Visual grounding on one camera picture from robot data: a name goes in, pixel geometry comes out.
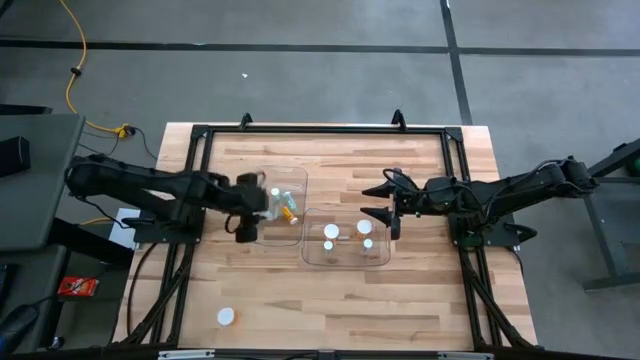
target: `white cap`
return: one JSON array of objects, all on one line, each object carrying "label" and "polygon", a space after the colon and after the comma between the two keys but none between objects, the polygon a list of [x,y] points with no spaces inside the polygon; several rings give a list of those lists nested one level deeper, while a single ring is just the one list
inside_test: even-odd
[{"label": "white cap", "polygon": [[358,225],[356,227],[358,228],[358,232],[364,235],[369,234],[371,230],[373,230],[373,224],[369,220],[358,221]]},{"label": "white cap", "polygon": [[230,325],[233,322],[234,313],[232,308],[224,308],[218,311],[218,324],[222,326]]},{"label": "white cap", "polygon": [[336,224],[329,224],[324,227],[324,236],[327,239],[336,239],[340,235],[340,229]]}]

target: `yellow cable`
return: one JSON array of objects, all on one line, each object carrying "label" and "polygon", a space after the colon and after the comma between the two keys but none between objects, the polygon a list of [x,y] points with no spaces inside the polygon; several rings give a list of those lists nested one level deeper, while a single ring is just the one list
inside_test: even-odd
[{"label": "yellow cable", "polygon": [[80,226],[84,226],[84,225],[91,225],[91,224],[95,224],[95,223],[101,223],[101,222],[107,222],[107,221],[113,221],[109,218],[97,218],[97,219],[92,219],[89,221],[85,221],[83,223],[80,223]]},{"label": "yellow cable", "polygon": [[[60,4],[65,8],[65,10],[67,10],[67,13],[69,14],[69,16],[71,16],[71,19],[73,20],[73,22],[76,24],[76,28],[78,29],[78,32],[80,33],[80,38],[82,39],[82,58],[80,58],[80,62],[76,66],[76,69],[78,69],[79,71],[82,71],[82,67],[84,66],[84,63],[87,60],[87,39],[84,36],[84,31],[82,31],[82,26],[80,26],[78,19],[76,19],[76,16],[73,14],[71,9],[67,6],[64,0],[59,0],[59,1],[60,1]],[[69,106],[69,109],[74,114],[77,114],[78,111],[76,111],[76,108],[71,103],[71,88],[73,87],[73,84],[75,83],[77,77],[78,76],[75,73],[71,74],[71,78],[69,79],[69,83],[67,84],[67,90],[65,92],[67,105]],[[87,125],[91,126],[94,129],[115,133],[120,138],[125,138],[128,136],[125,130],[125,127],[127,127],[129,124],[123,124],[122,126],[117,128],[107,128],[104,126],[96,125],[89,120],[85,120],[85,122],[87,123]]]}]

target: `wooden table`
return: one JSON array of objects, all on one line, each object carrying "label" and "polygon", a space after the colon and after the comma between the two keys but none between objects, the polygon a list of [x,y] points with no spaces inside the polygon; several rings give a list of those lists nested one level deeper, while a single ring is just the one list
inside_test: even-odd
[{"label": "wooden table", "polygon": [[[167,124],[159,169],[183,169],[191,126]],[[463,127],[463,134],[472,179],[498,179],[488,128]],[[326,210],[388,204],[360,194],[383,182],[384,167],[401,167],[418,184],[444,174],[440,140],[407,134],[217,134],[210,164],[210,171],[232,179],[263,165],[302,167],[309,176],[306,207]],[[237,244],[224,231],[223,219],[207,213],[191,270],[180,347],[472,349],[460,261],[444,217],[404,217],[391,261],[355,270],[309,267],[298,247]],[[157,246],[143,265],[133,299],[134,326],[156,300],[166,251],[167,246]],[[136,252],[130,279],[141,255]],[[516,258],[504,249],[487,248],[487,261],[498,305],[535,343]],[[126,335],[128,286],[114,341]],[[225,328],[216,321],[223,307],[237,313],[235,323]],[[171,304],[169,308],[165,333]],[[484,306],[478,309],[483,334],[490,339]]]}]

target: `transparent bin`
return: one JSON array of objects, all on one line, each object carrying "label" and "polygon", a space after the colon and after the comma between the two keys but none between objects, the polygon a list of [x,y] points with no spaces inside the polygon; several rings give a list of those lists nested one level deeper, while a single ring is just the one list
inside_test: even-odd
[{"label": "transparent bin", "polygon": [[[368,220],[372,225],[368,235],[357,231],[357,224]],[[325,227],[334,224],[338,237],[331,241],[325,236]],[[335,267],[381,266],[391,259],[391,244],[383,223],[359,211],[329,211],[309,209],[305,214],[302,258],[310,265]],[[365,239],[371,240],[365,247]],[[325,242],[333,243],[327,250]]]},{"label": "transparent bin", "polygon": [[[269,195],[269,214],[271,218],[258,224],[257,244],[265,246],[295,246],[302,239],[305,206],[307,199],[307,172],[299,167],[265,166],[259,169],[265,178],[263,187]],[[278,189],[279,194],[272,195]],[[297,219],[291,224],[284,216],[283,207],[287,206]]]}]

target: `gray floor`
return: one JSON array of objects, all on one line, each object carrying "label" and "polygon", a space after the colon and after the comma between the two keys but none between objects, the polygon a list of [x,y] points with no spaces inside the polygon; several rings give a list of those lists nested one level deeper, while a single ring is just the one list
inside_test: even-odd
[{"label": "gray floor", "polygon": [[[633,0],[449,3],[461,46],[640,47],[640,3]],[[447,44],[437,0],[69,0],[69,5],[93,40]],[[16,0],[0,20],[0,36],[78,39],[63,9],[50,0]],[[1,48],[0,103],[68,112],[64,87],[79,56],[77,50]],[[461,62],[473,123],[490,127],[502,175],[569,154],[591,164],[639,137],[638,57],[462,56]],[[157,151],[168,121],[238,120],[247,111],[256,121],[386,123],[401,108],[411,123],[461,124],[452,79],[449,56],[436,54],[95,50],[73,99],[96,123],[142,128]],[[89,136],[82,142],[104,151],[112,146],[111,140]],[[141,139],[122,141],[114,157],[153,164]],[[109,199],[101,203],[110,212],[119,206]],[[59,214],[69,221],[98,215],[72,200],[62,202]],[[517,213],[516,220],[540,232],[522,251],[540,344],[640,358],[640,287],[582,291],[581,282],[606,274],[583,203],[549,201]],[[65,331],[74,346],[94,345],[106,341],[111,330],[96,323],[108,321],[78,323]]]}]

